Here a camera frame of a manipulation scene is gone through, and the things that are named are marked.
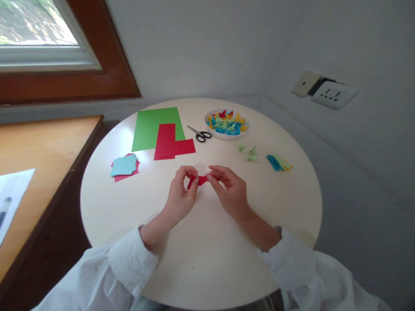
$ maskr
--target window glass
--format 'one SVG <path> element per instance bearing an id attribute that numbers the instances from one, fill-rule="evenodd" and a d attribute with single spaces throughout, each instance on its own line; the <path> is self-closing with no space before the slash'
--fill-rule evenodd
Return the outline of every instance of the window glass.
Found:
<path id="1" fill-rule="evenodd" d="M 0 0 L 1 45 L 78 43 L 52 0 Z"/>

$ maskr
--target electrical outlet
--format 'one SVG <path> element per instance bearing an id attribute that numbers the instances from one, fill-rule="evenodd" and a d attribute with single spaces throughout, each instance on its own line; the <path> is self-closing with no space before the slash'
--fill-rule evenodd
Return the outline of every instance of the electrical outlet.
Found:
<path id="1" fill-rule="evenodd" d="M 340 109 L 358 91 L 359 89 L 345 84 L 326 81 L 314 93 L 311 100 L 333 109 Z"/>

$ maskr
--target scissors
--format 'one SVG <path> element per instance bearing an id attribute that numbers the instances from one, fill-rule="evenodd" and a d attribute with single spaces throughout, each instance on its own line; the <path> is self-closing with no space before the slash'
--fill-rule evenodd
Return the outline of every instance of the scissors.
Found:
<path id="1" fill-rule="evenodd" d="M 198 132 L 197 130 L 195 130 L 194 128 L 191 128 L 190 126 L 187 126 L 187 127 L 196 133 L 196 140 L 200 143 L 204 143 L 206 139 L 209 139 L 212 137 L 212 134 L 208 132 Z"/>

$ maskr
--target window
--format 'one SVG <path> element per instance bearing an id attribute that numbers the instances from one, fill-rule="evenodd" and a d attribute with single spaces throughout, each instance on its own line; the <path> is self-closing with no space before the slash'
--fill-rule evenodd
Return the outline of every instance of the window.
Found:
<path id="1" fill-rule="evenodd" d="M 0 0 L 0 104 L 140 97 L 105 0 Z"/>
<path id="2" fill-rule="evenodd" d="M 101 69 L 65 1 L 0 0 L 0 8 L 0 72 Z"/>

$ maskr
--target person's left hand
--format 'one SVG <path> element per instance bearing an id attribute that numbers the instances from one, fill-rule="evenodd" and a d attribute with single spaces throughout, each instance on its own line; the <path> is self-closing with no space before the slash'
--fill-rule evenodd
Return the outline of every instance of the person's left hand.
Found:
<path id="1" fill-rule="evenodd" d="M 189 191 L 186 191 L 183 181 L 186 176 L 190 178 L 192 175 L 196 176 L 196 178 L 190 186 Z M 198 186 L 198 171 L 193 166 L 181 166 L 172 180 L 169 196 L 161 214 L 167 215 L 178 224 L 190 213 L 196 200 Z"/>

